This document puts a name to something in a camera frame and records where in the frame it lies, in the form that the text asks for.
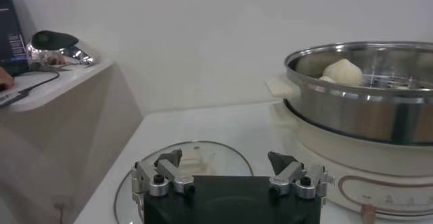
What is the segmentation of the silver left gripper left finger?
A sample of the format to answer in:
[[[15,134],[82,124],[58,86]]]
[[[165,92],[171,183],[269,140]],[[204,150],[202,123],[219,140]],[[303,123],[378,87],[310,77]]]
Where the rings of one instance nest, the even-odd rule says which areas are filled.
[[[164,197],[172,188],[175,193],[191,198],[196,191],[194,177],[179,169],[182,158],[180,149],[161,154],[153,164],[144,160],[136,162],[131,169],[132,198],[138,211],[144,212],[144,196]]]

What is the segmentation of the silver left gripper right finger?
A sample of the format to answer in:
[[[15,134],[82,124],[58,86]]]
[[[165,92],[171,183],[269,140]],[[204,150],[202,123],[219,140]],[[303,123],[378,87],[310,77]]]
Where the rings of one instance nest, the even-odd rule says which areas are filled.
[[[306,168],[295,157],[277,152],[268,152],[267,157],[275,173],[269,178],[269,193],[273,199],[291,193],[303,200],[312,200],[316,196],[324,199],[327,186],[335,183],[335,177],[323,165]]]

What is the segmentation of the bare human hand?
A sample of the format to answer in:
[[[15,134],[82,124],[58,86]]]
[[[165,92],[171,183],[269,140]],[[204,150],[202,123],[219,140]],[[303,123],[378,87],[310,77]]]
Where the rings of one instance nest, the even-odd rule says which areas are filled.
[[[14,78],[4,68],[0,67],[0,90],[10,89],[14,84]]]

